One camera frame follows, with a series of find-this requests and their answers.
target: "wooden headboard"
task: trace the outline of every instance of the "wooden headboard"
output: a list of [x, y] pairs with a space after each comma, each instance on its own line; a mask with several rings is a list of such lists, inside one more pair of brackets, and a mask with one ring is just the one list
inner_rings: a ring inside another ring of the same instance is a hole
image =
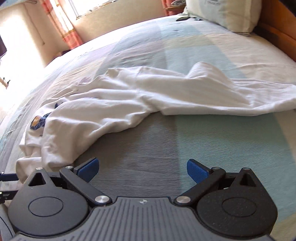
[[262, 0], [260, 20], [254, 32], [296, 61], [296, 17], [279, 0]]

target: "pillow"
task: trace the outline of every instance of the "pillow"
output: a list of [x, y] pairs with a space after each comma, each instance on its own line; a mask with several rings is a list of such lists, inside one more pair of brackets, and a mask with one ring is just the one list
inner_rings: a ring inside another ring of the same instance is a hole
[[186, 0], [188, 13], [249, 35], [257, 25], [262, 0]]

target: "red and white curtain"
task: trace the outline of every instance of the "red and white curtain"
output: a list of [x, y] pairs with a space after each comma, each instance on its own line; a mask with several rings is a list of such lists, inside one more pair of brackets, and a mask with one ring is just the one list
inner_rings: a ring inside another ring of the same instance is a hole
[[65, 43], [70, 49], [74, 49], [83, 44], [80, 36], [74, 29], [72, 23], [66, 16], [59, 0], [39, 0], [48, 17], [56, 27]]

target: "white garment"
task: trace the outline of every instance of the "white garment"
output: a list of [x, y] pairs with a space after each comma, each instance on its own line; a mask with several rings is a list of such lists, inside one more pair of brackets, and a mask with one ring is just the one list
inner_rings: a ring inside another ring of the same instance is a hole
[[86, 85], [70, 86], [47, 99], [36, 116], [45, 127], [27, 126], [17, 161], [24, 181], [35, 167], [69, 165], [100, 136], [137, 126], [150, 113], [164, 115], [260, 115], [296, 108], [296, 86], [229, 79], [199, 62], [188, 75], [151, 67], [109, 69]]

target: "bedspread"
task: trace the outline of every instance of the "bedspread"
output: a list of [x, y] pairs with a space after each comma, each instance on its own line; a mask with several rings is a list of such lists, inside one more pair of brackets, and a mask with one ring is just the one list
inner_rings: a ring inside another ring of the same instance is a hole
[[[43, 101], [70, 85], [90, 82], [108, 68], [145, 65], [187, 74], [203, 61], [229, 78], [295, 83], [296, 63], [266, 40], [207, 21], [176, 22], [177, 17], [113, 31], [49, 64], [43, 83], [0, 125], [0, 169], [15, 171], [16, 160], [23, 156], [18, 145], [24, 129]], [[76, 162], [97, 156], [100, 172], [91, 183], [112, 198], [174, 198], [194, 184], [186, 174], [189, 158], [229, 172], [248, 166], [279, 210], [273, 236], [288, 240], [296, 235], [295, 123], [293, 110], [256, 117], [155, 113], [135, 128], [102, 136]]]

